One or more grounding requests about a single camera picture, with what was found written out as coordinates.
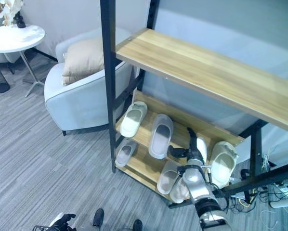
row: wooden shelf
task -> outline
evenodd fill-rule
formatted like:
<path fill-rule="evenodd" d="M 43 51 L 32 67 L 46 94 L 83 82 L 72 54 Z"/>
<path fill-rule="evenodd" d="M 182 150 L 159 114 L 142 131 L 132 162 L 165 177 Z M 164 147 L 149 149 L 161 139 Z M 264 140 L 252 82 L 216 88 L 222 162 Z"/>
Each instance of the wooden shelf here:
<path fill-rule="evenodd" d="M 162 169 L 167 160 L 156 160 L 148 153 L 147 148 L 139 145 L 125 167 L 117 167 L 132 178 L 144 184 L 164 198 L 171 200 L 169 195 L 161 194 L 157 189 L 157 183 Z"/>
<path fill-rule="evenodd" d="M 146 148 L 149 147 L 153 122 L 156 116 L 160 113 L 168 115 L 173 120 L 174 130 L 170 142 L 170 144 L 173 147 L 189 148 L 190 136 L 186 129 L 187 127 L 193 128 L 198 136 L 204 137 L 208 147 L 209 157 L 212 148 L 216 142 L 228 141 L 236 146 L 244 140 L 243 138 L 233 135 L 228 131 L 225 131 L 221 128 L 217 128 L 211 124 L 208 124 L 203 120 L 197 119 L 194 116 L 189 115 L 188 113 L 180 111 L 172 106 L 166 105 L 161 101 L 146 96 L 140 91 L 135 92 L 134 100 L 145 102 L 148 107 L 147 114 L 143 122 L 141 123 L 141 126 L 137 134 L 132 138 L 137 143 L 145 146 Z M 121 119 L 116 123 L 117 131 L 120 130 L 120 125 L 122 123 L 123 118 L 124 116 L 122 116 Z M 185 158 L 177 159 L 172 157 L 171 155 L 169 155 L 168 158 L 173 159 L 176 162 L 181 163 L 182 165 L 186 165 Z"/>
<path fill-rule="evenodd" d="M 288 130 L 288 81 L 202 47 L 143 29 L 117 58 Z"/>

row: light blue armchair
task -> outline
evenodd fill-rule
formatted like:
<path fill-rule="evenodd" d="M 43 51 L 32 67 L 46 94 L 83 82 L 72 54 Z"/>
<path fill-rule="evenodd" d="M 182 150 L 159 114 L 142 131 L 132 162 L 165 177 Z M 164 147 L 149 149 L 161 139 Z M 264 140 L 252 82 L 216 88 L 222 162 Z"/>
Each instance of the light blue armchair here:
<path fill-rule="evenodd" d="M 45 106 L 52 119 L 65 135 L 66 130 L 91 128 L 108 123 L 105 90 L 105 70 L 81 79 L 67 86 L 62 85 L 64 58 L 68 47 L 80 40 L 93 39 L 102 35 L 101 28 L 77 35 L 56 46 L 59 64 L 49 72 L 44 85 Z M 116 28 L 116 44 L 127 39 L 130 32 Z M 128 86 L 132 66 L 121 62 L 116 66 L 116 96 Z M 118 118 L 123 111 L 122 104 L 116 110 Z"/>

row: cushion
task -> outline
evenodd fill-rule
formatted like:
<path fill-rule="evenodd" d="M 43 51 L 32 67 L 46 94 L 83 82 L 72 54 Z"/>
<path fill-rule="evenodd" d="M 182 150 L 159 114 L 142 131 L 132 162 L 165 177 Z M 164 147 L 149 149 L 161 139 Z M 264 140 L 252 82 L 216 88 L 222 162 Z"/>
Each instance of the cushion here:
<path fill-rule="evenodd" d="M 71 84 L 104 69 L 102 38 L 82 40 L 68 47 L 63 84 Z"/>

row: wall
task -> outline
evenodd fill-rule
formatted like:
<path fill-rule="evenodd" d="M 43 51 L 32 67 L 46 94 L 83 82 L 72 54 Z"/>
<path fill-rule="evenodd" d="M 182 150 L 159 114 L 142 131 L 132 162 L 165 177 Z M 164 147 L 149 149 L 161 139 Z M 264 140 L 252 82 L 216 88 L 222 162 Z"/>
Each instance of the wall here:
<path fill-rule="evenodd" d="M 288 0 L 161 0 L 156 30 L 288 79 Z M 257 120 L 150 73 L 143 91 L 236 134 Z M 237 150 L 248 159 L 249 140 Z M 288 132 L 267 125 L 263 152 L 271 150 L 275 161 L 288 151 Z"/>
<path fill-rule="evenodd" d="M 117 25 L 131 32 L 146 26 L 150 0 L 117 0 Z M 37 48 L 55 57 L 57 43 L 101 27 L 100 0 L 25 1 L 25 22 L 43 27 L 45 41 Z"/>

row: black shoe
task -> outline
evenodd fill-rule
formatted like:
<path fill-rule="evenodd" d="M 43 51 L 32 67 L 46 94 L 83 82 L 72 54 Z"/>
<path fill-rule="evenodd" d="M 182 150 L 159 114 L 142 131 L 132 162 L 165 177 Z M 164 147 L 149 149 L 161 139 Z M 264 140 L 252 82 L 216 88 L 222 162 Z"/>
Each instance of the black shoe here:
<path fill-rule="evenodd" d="M 139 219 L 137 219 L 137 220 L 135 220 L 135 222 L 133 224 L 132 230 L 133 231 L 142 231 L 142 227 L 143 227 L 142 222 Z"/>
<path fill-rule="evenodd" d="M 104 210 L 102 208 L 97 209 L 92 225 L 100 228 L 104 221 L 104 216 L 105 216 Z"/>

